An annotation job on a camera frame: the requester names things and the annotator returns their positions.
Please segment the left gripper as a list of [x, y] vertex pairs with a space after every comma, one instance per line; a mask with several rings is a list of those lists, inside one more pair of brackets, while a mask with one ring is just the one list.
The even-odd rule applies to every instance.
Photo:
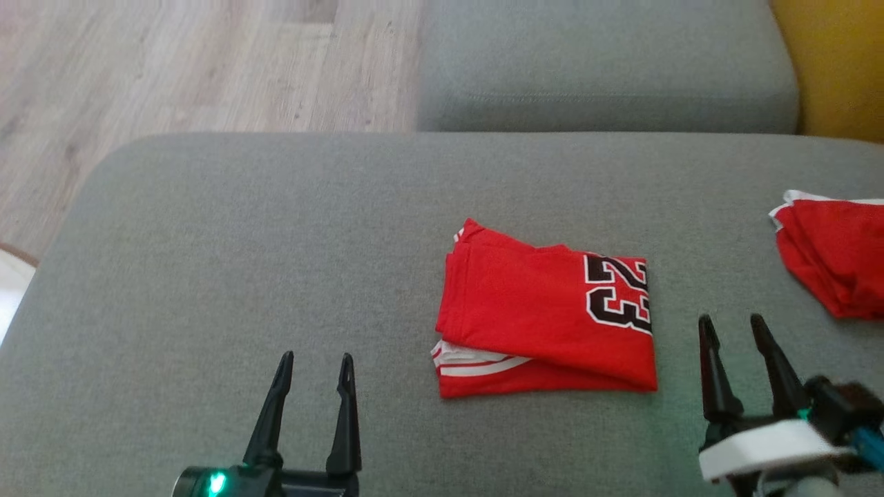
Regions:
[[293, 351], [283, 353], [247, 444], [243, 465], [186, 468], [175, 481], [173, 497], [359, 497], [357, 473], [362, 471], [363, 460], [352, 355], [344, 353], [338, 374], [340, 409], [326, 460], [327, 473], [281, 469], [279, 435], [293, 367]]

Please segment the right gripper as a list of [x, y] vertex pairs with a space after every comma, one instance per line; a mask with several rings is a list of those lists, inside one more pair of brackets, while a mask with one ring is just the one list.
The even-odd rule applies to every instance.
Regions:
[[[858, 382], [834, 384], [824, 376], [804, 384], [758, 313], [749, 318], [758, 352], [765, 361], [771, 388], [770, 422], [725, 438], [699, 453], [704, 481], [787, 475], [801, 466], [831, 463], [845, 473], [868, 473], [859, 465], [849, 434], [859, 427], [884, 435], [884, 400]], [[698, 318], [699, 364], [703, 415], [708, 422], [731, 422], [743, 415], [720, 358], [720, 341], [708, 314]]]

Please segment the red jersey white trim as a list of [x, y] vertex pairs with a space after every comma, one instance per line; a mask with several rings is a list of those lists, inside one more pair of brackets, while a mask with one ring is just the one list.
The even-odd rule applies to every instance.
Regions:
[[769, 212], [786, 269], [840, 319], [884, 319], [884, 199], [786, 190]]

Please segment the red jersey with number 23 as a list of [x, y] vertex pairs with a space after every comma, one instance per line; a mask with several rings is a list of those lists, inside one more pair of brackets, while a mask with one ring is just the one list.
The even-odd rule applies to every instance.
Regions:
[[468, 218], [435, 330], [442, 399], [659, 387], [643, 257], [533, 246]]

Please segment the large grey sofa seat cushion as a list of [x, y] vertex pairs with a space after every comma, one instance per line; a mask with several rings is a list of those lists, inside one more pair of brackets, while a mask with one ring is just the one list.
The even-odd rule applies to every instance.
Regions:
[[[108, 155], [0, 346], [0, 497], [170, 497], [236, 465], [294, 353], [280, 450], [322, 469], [356, 363], [364, 497], [699, 497], [699, 315], [771, 408], [749, 316], [803, 378], [884, 397], [884, 323], [833, 319], [767, 216], [884, 197], [884, 146], [720, 133], [194, 133]], [[465, 218], [649, 262], [660, 390], [446, 402], [430, 349]]]

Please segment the small grey sofa cushion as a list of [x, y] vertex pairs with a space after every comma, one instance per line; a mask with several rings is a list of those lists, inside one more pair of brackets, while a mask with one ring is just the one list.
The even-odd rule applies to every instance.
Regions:
[[421, 131], [798, 129], [768, 0], [428, 0], [417, 94]]

